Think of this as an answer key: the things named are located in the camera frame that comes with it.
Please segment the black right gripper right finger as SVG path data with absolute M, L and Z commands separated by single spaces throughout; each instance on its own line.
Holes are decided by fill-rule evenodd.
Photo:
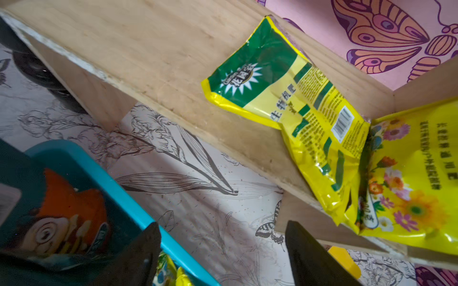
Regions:
M 360 285 L 299 222 L 287 223 L 285 238 L 295 285 Z

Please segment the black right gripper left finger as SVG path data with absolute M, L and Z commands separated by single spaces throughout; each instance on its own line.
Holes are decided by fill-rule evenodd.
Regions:
M 161 252 L 159 225 L 150 224 L 101 274 L 91 286 L 151 286 Z

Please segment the yellow fertilizer packet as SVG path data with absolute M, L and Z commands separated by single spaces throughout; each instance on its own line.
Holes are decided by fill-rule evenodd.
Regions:
M 152 286 L 194 286 L 194 284 L 184 269 L 177 267 L 170 256 L 162 251 L 158 257 Z

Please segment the large green yellow fertilizer bag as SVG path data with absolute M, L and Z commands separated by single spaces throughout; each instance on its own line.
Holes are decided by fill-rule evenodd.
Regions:
M 84 286 L 130 244 L 113 253 L 111 236 L 101 191 L 1 143 L 2 285 Z

